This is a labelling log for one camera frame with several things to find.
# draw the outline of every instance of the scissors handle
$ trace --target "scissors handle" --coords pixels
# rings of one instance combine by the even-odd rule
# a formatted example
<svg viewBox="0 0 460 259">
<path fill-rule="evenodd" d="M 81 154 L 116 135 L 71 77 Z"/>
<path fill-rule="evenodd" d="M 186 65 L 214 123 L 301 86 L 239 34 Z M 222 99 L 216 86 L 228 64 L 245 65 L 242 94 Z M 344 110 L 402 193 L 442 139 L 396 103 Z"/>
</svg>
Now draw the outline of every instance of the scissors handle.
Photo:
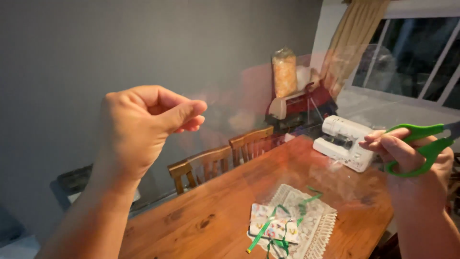
<svg viewBox="0 0 460 259">
<path fill-rule="evenodd" d="M 416 126 L 411 124 L 399 124 L 389 130 L 386 133 L 396 130 L 398 128 L 407 128 L 410 130 L 410 135 L 403 139 L 404 142 L 409 143 L 411 141 L 425 138 L 431 135 L 436 135 L 444 131 L 444 124 L 436 124 L 433 126 Z M 417 175 L 421 175 L 430 170 L 431 166 L 437 159 L 437 156 L 440 152 L 442 152 L 445 148 L 452 145 L 454 143 L 453 139 L 450 138 L 441 138 L 432 143 L 420 147 L 417 151 L 426 158 L 425 163 L 419 169 L 411 171 L 409 173 L 395 173 L 393 171 L 393 167 L 398 163 L 396 161 L 389 162 L 385 165 L 386 171 L 392 175 L 399 176 L 399 177 L 414 177 Z"/>
</svg>

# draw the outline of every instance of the wooden table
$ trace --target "wooden table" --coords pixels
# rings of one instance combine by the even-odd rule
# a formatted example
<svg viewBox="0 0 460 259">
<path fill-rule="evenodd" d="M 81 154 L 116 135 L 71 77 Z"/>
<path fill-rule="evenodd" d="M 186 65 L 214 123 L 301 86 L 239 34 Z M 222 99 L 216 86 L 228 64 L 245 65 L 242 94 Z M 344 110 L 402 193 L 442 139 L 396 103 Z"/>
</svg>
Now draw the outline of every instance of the wooden table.
<svg viewBox="0 0 460 259">
<path fill-rule="evenodd" d="M 328 159 L 312 143 L 297 137 L 130 219 L 119 258 L 265 258 L 259 246 L 245 252 L 251 244 L 246 236 L 251 204 L 269 201 L 281 183 L 304 192 L 313 186 L 324 192 L 323 202 L 338 209 L 325 259 L 368 258 L 393 217 L 384 174 L 375 169 L 357 174 L 347 167 L 328 171 Z"/>
</svg>

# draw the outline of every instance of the white lace doily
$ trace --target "white lace doily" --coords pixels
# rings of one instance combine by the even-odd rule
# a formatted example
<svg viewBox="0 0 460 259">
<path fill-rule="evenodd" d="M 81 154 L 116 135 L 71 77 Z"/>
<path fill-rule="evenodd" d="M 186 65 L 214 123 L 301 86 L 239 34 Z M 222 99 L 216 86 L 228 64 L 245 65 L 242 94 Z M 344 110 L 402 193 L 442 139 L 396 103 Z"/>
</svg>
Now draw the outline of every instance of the white lace doily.
<svg viewBox="0 0 460 259">
<path fill-rule="evenodd" d="M 291 209 L 289 212 L 292 217 L 300 218 L 297 205 L 308 198 L 311 198 L 311 196 L 287 184 L 282 184 L 268 205 L 277 206 L 282 204 L 286 208 L 296 208 Z M 305 206 L 307 214 L 299 225 L 300 242 L 298 245 L 289 245 L 289 259 L 321 259 L 334 228 L 335 217 L 337 216 L 335 209 L 319 199 L 312 200 Z M 249 233 L 247 233 L 247 236 L 254 241 L 255 236 L 251 236 Z M 261 238 L 258 242 L 265 251 L 267 251 L 268 243 L 269 240 L 264 238 Z M 286 252 L 279 247 L 271 248 L 270 253 L 275 258 L 286 257 Z"/>
</svg>

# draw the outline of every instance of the beige curtain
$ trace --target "beige curtain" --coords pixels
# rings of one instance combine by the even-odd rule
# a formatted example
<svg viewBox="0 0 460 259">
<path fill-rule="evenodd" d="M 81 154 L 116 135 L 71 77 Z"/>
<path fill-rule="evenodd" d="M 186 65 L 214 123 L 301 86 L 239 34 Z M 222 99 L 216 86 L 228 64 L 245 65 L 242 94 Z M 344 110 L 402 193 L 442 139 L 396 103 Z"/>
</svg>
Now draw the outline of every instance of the beige curtain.
<svg viewBox="0 0 460 259">
<path fill-rule="evenodd" d="M 319 75 L 334 100 L 359 64 L 389 3 L 390 0 L 353 0 L 346 9 Z"/>
</svg>

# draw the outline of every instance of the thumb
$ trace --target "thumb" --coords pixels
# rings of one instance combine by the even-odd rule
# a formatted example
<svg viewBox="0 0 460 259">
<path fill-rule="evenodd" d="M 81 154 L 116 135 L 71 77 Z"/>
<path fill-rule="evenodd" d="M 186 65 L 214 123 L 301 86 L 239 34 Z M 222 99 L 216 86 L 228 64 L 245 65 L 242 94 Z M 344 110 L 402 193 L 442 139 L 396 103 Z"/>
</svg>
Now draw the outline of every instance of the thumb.
<svg viewBox="0 0 460 259">
<path fill-rule="evenodd" d="M 157 115 L 161 118 L 163 127 L 172 133 L 192 118 L 201 115 L 207 109 L 207 105 L 201 100 L 191 100 L 183 102 L 166 112 Z"/>
<path fill-rule="evenodd" d="M 401 173 L 419 169 L 425 163 L 425 158 L 417 150 L 396 137 L 384 135 L 380 143 L 399 163 Z"/>
</svg>

